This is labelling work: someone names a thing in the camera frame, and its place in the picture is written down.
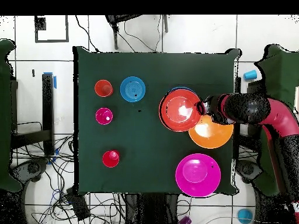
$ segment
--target magenta bowl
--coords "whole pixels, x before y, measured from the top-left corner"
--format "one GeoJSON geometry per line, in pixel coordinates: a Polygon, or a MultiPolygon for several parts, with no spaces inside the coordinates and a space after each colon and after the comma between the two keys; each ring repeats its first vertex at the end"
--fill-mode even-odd
{"type": "Polygon", "coordinates": [[[206,197],[219,186],[221,178],[217,162],[210,156],[195,153],[180,161],[175,180],[183,193],[191,197],[206,197]]]}

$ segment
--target blue cup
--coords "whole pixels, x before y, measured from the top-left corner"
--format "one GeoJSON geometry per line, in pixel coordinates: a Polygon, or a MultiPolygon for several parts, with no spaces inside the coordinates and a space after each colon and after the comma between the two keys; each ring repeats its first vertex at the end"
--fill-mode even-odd
{"type": "Polygon", "coordinates": [[[244,79],[245,80],[251,80],[251,79],[256,79],[256,78],[258,78],[258,74],[256,73],[255,69],[253,71],[249,71],[247,73],[244,73],[244,79]]]}
{"type": "Polygon", "coordinates": [[[238,211],[238,220],[242,224],[249,224],[252,221],[253,214],[248,209],[240,209],[238,211]]]}

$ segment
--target black bracket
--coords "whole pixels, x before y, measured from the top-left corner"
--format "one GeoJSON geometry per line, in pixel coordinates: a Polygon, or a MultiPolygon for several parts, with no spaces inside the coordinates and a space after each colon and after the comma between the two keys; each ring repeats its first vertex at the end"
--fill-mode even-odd
{"type": "MultiPolygon", "coordinates": [[[[43,81],[43,130],[33,131],[24,134],[12,132],[11,148],[17,149],[25,145],[44,142],[44,154],[50,156],[54,154],[54,113],[53,113],[53,77],[50,74],[42,75],[43,81]]],[[[17,84],[12,81],[12,130],[16,130],[17,119],[17,104],[16,104],[16,89],[17,84]]]]}

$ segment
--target bowl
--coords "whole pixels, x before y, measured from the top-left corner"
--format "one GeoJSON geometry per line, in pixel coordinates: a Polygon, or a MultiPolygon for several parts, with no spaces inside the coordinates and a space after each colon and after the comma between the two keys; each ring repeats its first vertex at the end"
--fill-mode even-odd
{"type": "Polygon", "coordinates": [[[170,91],[160,102],[159,118],[172,131],[188,131],[199,122],[200,114],[196,107],[199,101],[197,94],[190,90],[170,91]]]}
{"type": "Polygon", "coordinates": [[[136,76],[129,76],[121,83],[120,94],[128,102],[138,102],[145,95],[144,82],[136,76]]]}
{"type": "Polygon", "coordinates": [[[233,124],[217,124],[212,122],[211,116],[202,115],[195,127],[189,130],[189,135],[198,146],[215,149],[226,144],[233,131],[233,124]]]}
{"type": "Polygon", "coordinates": [[[176,168],[175,180],[180,190],[191,197],[206,197],[219,186],[221,172],[210,156],[195,153],[186,156],[176,168]]]}

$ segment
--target chair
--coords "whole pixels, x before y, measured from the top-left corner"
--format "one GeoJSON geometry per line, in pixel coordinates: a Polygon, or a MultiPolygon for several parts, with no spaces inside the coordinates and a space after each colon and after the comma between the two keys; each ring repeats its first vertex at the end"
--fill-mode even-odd
{"type": "MultiPolygon", "coordinates": [[[[139,17],[141,15],[105,15],[106,20],[108,21],[109,25],[111,25],[113,29],[113,36],[114,36],[114,48],[115,50],[118,49],[117,46],[117,33],[119,31],[119,28],[117,27],[117,24],[120,22],[125,22],[126,20],[130,20],[136,17],[139,17]]],[[[165,23],[165,32],[168,32],[168,22],[166,15],[162,15],[164,23],[165,23]]]]}

